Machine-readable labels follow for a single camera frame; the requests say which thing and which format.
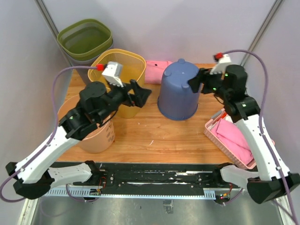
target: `tan plastic bucket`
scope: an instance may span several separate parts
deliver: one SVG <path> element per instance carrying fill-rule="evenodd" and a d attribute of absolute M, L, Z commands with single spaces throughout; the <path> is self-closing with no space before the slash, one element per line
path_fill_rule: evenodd
<path fill-rule="evenodd" d="M 58 111 L 59 120 L 64 117 L 69 110 L 73 109 L 79 101 L 79 95 L 68 99 Z M 77 145 L 89 153 L 99 153 L 106 150 L 114 141 L 115 133 L 113 129 L 113 121 L 111 120 L 103 127 L 98 128 L 87 135 Z"/>
<path fill-rule="evenodd" d="M 95 67 L 99 63 L 107 64 L 110 61 L 118 62 L 123 65 L 123 69 L 120 75 L 120 79 L 123 83 L 129 83 L 131 79 L 134 79 L 141 87 L 144 86 L 146 61 L 142 56 L 122 49 L 110 49 L 102 53 L 92 64 L 92 67 Z M 110 91 L 105 78 L 102 76 L 102 71 L 89 69 L 88 77 L 90 81 L 100 81 L 104 83 L 107 92 Z M 139 112 L 139 110 L 140 108 L 138 107 L 120 105 L 117 115 L 129 119 L 134 117 Z"/>

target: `pink towel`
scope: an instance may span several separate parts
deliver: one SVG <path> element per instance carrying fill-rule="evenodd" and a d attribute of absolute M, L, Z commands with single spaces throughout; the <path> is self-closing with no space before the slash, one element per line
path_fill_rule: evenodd
<path fill-rule="evenodd" d="M 161 84 L 164 70 L 170 61 L 146 61 L 145 83 Z"/>
<path fill-rule="evenodd" d="M 244 164 L 253 160 L 247 141 L 235 124 L 220 119 L 211 132 Z"/>

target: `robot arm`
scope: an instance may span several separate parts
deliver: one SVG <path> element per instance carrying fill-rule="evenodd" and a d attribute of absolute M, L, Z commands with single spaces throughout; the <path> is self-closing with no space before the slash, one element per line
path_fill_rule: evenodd
<path fill-rule="evenodd" d="M 233 183 L 247 190 L 256 203 L 263 203 L 285 195 L 278 167 L 260 131 L 260 108 L 254 98 L 245 94 L 247 73 L 240 65 L 231 65 L 228 55 L 217 54 L 218 61 L 212 69 L 199 69 L 196 77 L 188 81 L 194 93 L 214 93 L 224 101 L 224 109 L 244 135 L 257 164 L 258 172 L 250 172 L 232 164 L 223 164 L 214 171 L 220 185 Z M 280 163 L 280 168 L 292 191 L 300 184 L 298 173 L 293 174 L 280 158 L 262 121 L 264 135 Z"/>
<path fill-rule="evenodd" d="M 121 104 L 140 108 L 145 105 L 151 90 L 141 88 L 135 80 L 131 80 L 129 84 L 120 82 L 121 69 L 121 64 L 109 62 L 103 71 L 110 92 L 106 92 L 106 87 L 101 82 L 92 82 L 80 91 L 80 100 L 76 107 L 60 120 L 51 143 L 28 167 L 23 169 L 23 165 L 45 146 L 49 137 L 21 162 L 8 163 L 6 170 L 9 175 L 21 170 L 15 177 L 14 189 L 17 194 L 35 199 L 46 194 L 51 188 L 68 183 L 88 182 L 98 185 L 101 177 L 107 175 L 96 168 L 93 161 L 63 168 L 50 166 L 66 150 L 83 140 L 98 126 L 107 123 L 110 120 L 108 117 L 113 112 L 116 114 Z"/>

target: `wooden table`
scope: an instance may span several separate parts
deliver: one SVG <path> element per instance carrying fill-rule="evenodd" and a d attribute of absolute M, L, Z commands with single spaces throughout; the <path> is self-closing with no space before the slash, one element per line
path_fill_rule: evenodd
<path fill-rule="evenodd" d="M 197 65 L 206 68 L 213 66 Z M 78 94 L 84 86 L 75 72 L 66 99 Z M 116 137 L 107 150 L 90 154 L 74 146 L 65 152 L 59 161 L 202 164 L 230 162 L 203 134 L 204 124 L 222 108 L 212 94 L 200 95 L 198 110 L 192 118 L 173 121 L 164 117 L 158 110 L 160 85 L 146 84 L 145 87 L 152 89 L 152 94 L 140 112 L 132 119 L 113 119 Z"/>

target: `purple cable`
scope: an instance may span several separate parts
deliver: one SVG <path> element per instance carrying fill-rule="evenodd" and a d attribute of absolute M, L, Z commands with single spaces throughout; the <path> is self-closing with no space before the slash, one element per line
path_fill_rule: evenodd
<path fill-rule="evenodd" d="M 265 102 L 266 102 L 266 97 L 267 97 L 267 92 L 268 92 L 268 85 L 269 85 L 269 76 L 268 76 L 266 65 L 264 64 L 263 60 L 257 54 L 255 54 L 254 52 L 248 51 L 248 50 L 237 49 L 237 50 L 231 50 L 231 51 L 224 52 L 223 54 L 239 53 L 239 52 L 253 55 L 255 58 L 258 59 L 258 61 L 262 65 L 263 72 L 264 72 L 264 77 L 265 77 L 265 82 L 264 82 L 264 91 L 263 91 L 263 95 L 262 95 L 261 111 L 259 113 L 259 120 L 258 120 L 259 129 L 260 129 L 260 132 L 262 134 L 262 138 L 266 142 L 266 145 L 268 146 L 268 149 L 269 149 L 269 151 L 270 151 L 270 153 L 271 153 L 271 155 L 274 159 L 276 167 L 280 167 L 280 163 L 279 163 L 279 161 L 278 161 L 271 145 L 269 144 L 269 141 L 267 140 L 267 137 L 264 135 L 264 131 L 263 131 L 263 112 L 264 112 L 264 107 L 265 107 Z M 298 222 L 297 217 L 296 217 L 296 212 L 295 212 L 295 208 L 294 208 L 294 205 L 293 205 L 292 197 L 291 197 L 291 192 L 290 192 L 290 189 L 287 185 L 285 175 L 283 174 L 281 167 L 280 167 L 280 169 L 278 169 L 278 171 L 279 171 L 279 174 L 282 178 L 283 185 L 285 187 L 287 199 L 288 199 L 288 202 L 289 202 L 289 205 L 290 205 L 290 208 L 291 208 L 291 212 L 292 212 L 292 219 L 293 219 L 293 221 L 295 222 L 296 225 L 299 225 L 299 222 Z"/>
<path fill-rule="evenodd" d="M 96 199 L 93 199 L 93 200 L 80 200 L 78 198 L 75 198 L 71 195 L 69 189 L 68 189 L 68 184 L 66 184 L 66 191 L 67 191 L 67 195 L 72 198 L 73 200 L 77 201 L 77 202 L 80 202 L 80 203 L 85 203 L 85 202 L 88 202 L 88 203 L 92 203 L 92 202 L 95 202 L 97 201 L 99 198 L 96 198 Z"/>
<path fill-rule="evenodd" d="M 58 116 L 57 116 L 57 110 L 55 107 L 55 99 L 54 99 L 54 88 L 55 88 L 55 84 L 58 80 L 58 78 L 60 77 L 60 75 L 62 75 L 63 73 L 65 73 L 68 70 L 71 69 L 97 69 L 97 67 L 86 67 L 86 66 L 74 66 L 74 67 L 67 67 L 64 68 L 63 70 L 61 70 L 55 77 L 53 84 L 52 84 L 52 91 L 51 91 L 51 100 L 52 100 L 52 107 L 53 107 L 53 113 L 55 116 L 55 126 L 54 126 L 54 130 L 49 138 L 49 140 L 47 141 L 47 143 L 31 158 L 28 160 L 27 163 L 25 163 L 22 168 L 20 168 L 19 170 L 17 170 L 16 172 L 14 172 L 12 175 L 10 175 L 0 186 L 0 199 L 7 202 L 7 203 L 17 203 L 20 201 L 23 201 L 25 198 L 20 198 L 20 199 L 15 199 L 15 200 L 10 200 L 7 199 L 6 197 L 3 196 L 3 188 L 4 186 L 11 180 L 13 179 L 14 176 L 17 176 L 21 169 L 25 169 L 34 159 L 36 159 L 46 148 L 47 146 L 50 144 L 50 142 L 52 141 L 52 139 L 54 138 L 56 131 L 57 131 L 57 126 L 58 126 Z"/>
<path fill-rule="evenodd" d="M 231 198 L 229 201 L 225 202 L 224 204 L 225 204 L 225 205 L 228 205 L 228 204 L 232 203 L 237 197 L 240 196 L 240 194 L 242 194 L 243 190 L 244 190 L 244 189 L 241 188 L 241 190 L 236 194 L 235 197 Z"/>
<path fill-rule="evenodd" d="M 39 204 L 39 209 L 40 209 L 41 214 L 42 214 L 43 216 L 45 216 L 45 217 L 49 217 L 49 218 L 59 217 L 59 216 L 65 214 L 65 213 L 67 213 L 67 212 L 69 212 L 69 211 L 71 210 L 71 209 L 68 209 L 68 210 L 63 211 L 63 212 L 61 212 L 61 213 L 59 213 L 59 214 L 56 214 L 56 215 L 48 215 L 47 213 L 45 213 L 45 211 L 44 211 L 44 209 L 43 209 L 43 202 L 45 202 L 45 200 L 42 200 L 42 199 L 41 199 L 40 204 Z"/>
<path fill-rule="evenodd" d="M 280 207 L 292 220 L 293 220 L 293 216 L 290 214 L 290 212 L 283 207 L 281 204 L 279 204 L 276 200 L 272 200 L 272 202 L 277 205 L 278 207 Z"/>

